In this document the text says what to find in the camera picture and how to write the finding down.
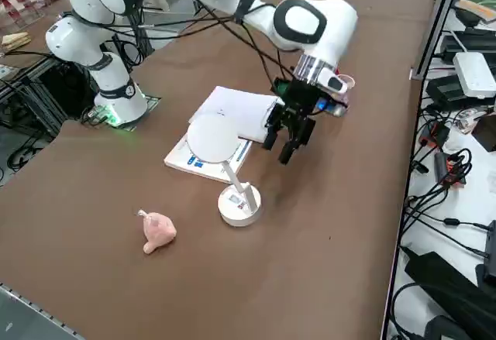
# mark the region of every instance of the paper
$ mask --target paper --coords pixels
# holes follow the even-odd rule
[[[250,151],[251,141],[239,139],[238,149],[228,161],[234,173],[238,173],[243,165],[248,152]],[[200,161],[189,149],[186,141],[186,135],[176,144],[172,151],[164,160],[166,166],[173,167],[176,170],[193,173],[209,179],[222,181],[230,184],[229,176],[224,171],[222,164],[212,164]]]
[[[236,123],[239,137],[263,143],[267,136],[265,123],[278,100],[276,96],[216,87],[189,123],[202,114],[222,114]]]

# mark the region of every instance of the brown table surface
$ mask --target brown table surface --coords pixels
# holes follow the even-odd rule
[[[257,55],[212,29],[136,70],[163,97],[136,132],[68,122],[2,189],[0,281],[88,340],[377,338],[419,98],[408,71],[432,0],[348,1],[352,108],[319,116],[287,167],[281,143],[254,146],[240,176],[263,195],[255,225],[224,224],[225,185],[162,162],[216,85],[268,91]],[[140,208],[177,226],[152,256]]]

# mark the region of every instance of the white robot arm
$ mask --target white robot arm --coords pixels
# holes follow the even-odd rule
[[[335,70],[357,24],[357,13],[348,3],[284,0],[274,7],[261,0],[198,1],[207,8],[234,15],[235,20],[261,31],[281,50],[303,50],[294,69],[294,80],[289,86],[281,87],[284,93],[275,91],[284,95],[286,105],[269,118],[267,149],[282,127],[288,127],[293,137],[289,152],[306,144],[315,124],[310,122],[311,127],[306,127],[308,115],[322,96],[338,102],[341,110],[338,109],[336,115],[346,110],[347,101],[343,97],[346,84],[335,75]],[[131,14],[141,7],[143,0],[71,0],[71,4],[77,15],[60,20],[48,31],[49,48],[61,59],[77,62],[90,70],[101,89],[99,101],[95,103],[106,105],[118,117],[111,124],[137,120],[146,111],[146,101],[120,58],[100,51],[99,45],[111,32],[91,24],[112,26],[115,15]]]

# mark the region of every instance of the stuffed toy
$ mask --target stuffed toy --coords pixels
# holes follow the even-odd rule
[[[167,216],[155,212],[147,214],[143,210],[139,210],[138,215],[143,217],[143,230],[146,239],[148,239],[143,247],[143,251],[147,255],[159,247],[171,243],[176,238],[176,228]]]

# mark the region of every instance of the desk lamp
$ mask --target desk lamp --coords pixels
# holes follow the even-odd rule
[[[219,196],[224,221],[236,227],[253,224],[260,216],[260,192],[250,183],[241,184],[229,165],[239,145],[235,123],[224,115],[200,115],[189,126],[187,141],[197,158],[220,163],[231,180]]]

